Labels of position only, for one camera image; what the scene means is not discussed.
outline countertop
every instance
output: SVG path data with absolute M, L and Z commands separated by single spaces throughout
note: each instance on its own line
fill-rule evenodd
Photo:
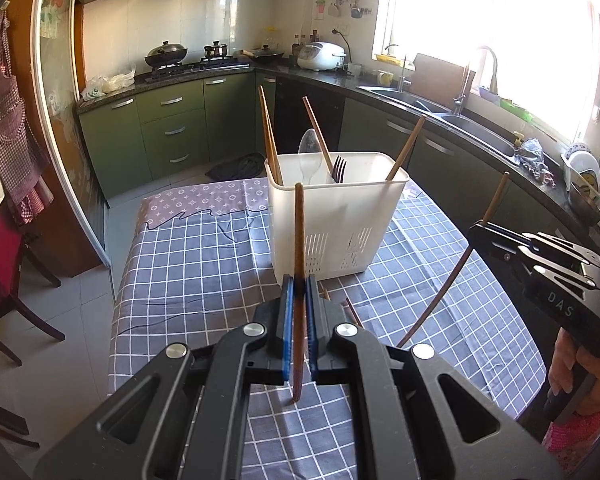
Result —
M 364 78 L 364 76 L 360 78 L 353 76 L 341 76 L 330 72 L 312 72 L 311 70 L 290 68 L 282 65 L 250 66 L 247 68 L 237 69 L 219 68 L 218 70 L 205 70 L 198 73 L 188 73 L 162 81 L 153 81 L 149 83 L 139 82 L 117 92 L 112 92 L 111 94 L 91 101 L 84 101 L 81 99 L 77 104 L 76 111 L 78 115 L 83 114 L 95 108 L 99 108 L 100 106 L 123 100 L 135 94 L 161 88 L 163 86 L 184 83 L 202 78 L 213 78 L 230 74 L 254 72 L 256 70 L 261 73 L 281 75 L 289 79 L 308 82 L 331 91 L 339 92 L 347 98 L 355 99 L 403 120 L 411 121 L 414 124 L 417 122 L 420 115 L 424 113 L 420 110 L 414 110 L 407 105 L 401 105 L 390 99 L 359 90 L 358 86 L 373 84 L 372 81 Z M 510 180 L 530 196 L 532 196 L 535 200 L 538 200 L 538 202 L 541 203 L 546 209 L 548 209 L 550 213 L 552 213 L 567 229 L 569 229 L 571 233 L 573 233 L 573 235 L 580 241 L 582 245 L 587 246 L 592 250 L 598 250 L 600 248 L 600 230 L 597 228 L 589 229 L 589 227 L 584 225 L 572 211 L 568 202 L 567 189 L 561 174 L 554 172 L 556 183 L 555 187 L 540 185 L 533 179 L 531 174 L 524 170 L 521 166 L 513 164 L 510 160 L 485 147 L 478 140 L 467 134 L 464 134 L 461 130 L 458 130 L 450 124 L 443 122 L 434 115 L 431 115 L 429 120 L 427 120 L 425 128 L 430 132 L 456 144 L 458 147 L 464 149 L 472 155 L 480 158 L 480 160 L 489 164 L 499 173 L 509 171 Z

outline fork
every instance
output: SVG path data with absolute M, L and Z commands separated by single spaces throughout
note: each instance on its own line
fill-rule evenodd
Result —
M 344 169 L 347 165 L 347 161 L 338 155 L 336 162 L 333 165 L 333 171 L 331 171 L 331 178 L 336 184 L 342 184 L 344 179 Z

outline gas stove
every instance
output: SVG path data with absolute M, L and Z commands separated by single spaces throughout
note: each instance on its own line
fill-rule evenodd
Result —
M 195 72 L 204 72 L 205 70 L 217 70 L 218 68 L 235 70 L 238 68 L 247 68 L 248 63 L 243 63 L 233 57 L 203 57 L 197 63 L 177 63 L 175 65 L 154 68 L 153 71 L 141 74 L 136 77 L 137 82 L 151 83 L 153 81 L 162 81 L 171 77 L 177 77 Z

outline metal screw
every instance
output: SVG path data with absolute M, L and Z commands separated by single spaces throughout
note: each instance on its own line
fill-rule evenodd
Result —
M 358 333 L 358 327 L 351 323 L 342 323 L 336 327 L 336 332 L 343 337 L 353 337 Z
M 244 335 L 257 337 L 264 334 L 264 327 L 260 323 L 247 323 L 242 327 L 242 331 L 244 332 Z
M 413 347 L 413 355 L 418 359 L 431 359 L 436 354 L 436 351 L 430 345 L 418 343 Z
M 182 343 L 173 343 L 167 346 L 165 353 L 170 359 L 180 359 L 187 354 L 187 347 Z

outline window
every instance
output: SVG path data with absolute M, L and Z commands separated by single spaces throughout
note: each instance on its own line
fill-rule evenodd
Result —
M 396 56 L 418 52 L 464 66 L 489 87 L 498 57 L 498 93 L 571 142 L 591 115 L 598 81 L 600 29 L 589 0 L 388 0 L 384 34 Z M 376 45 L 375 52 L 381 47 Z

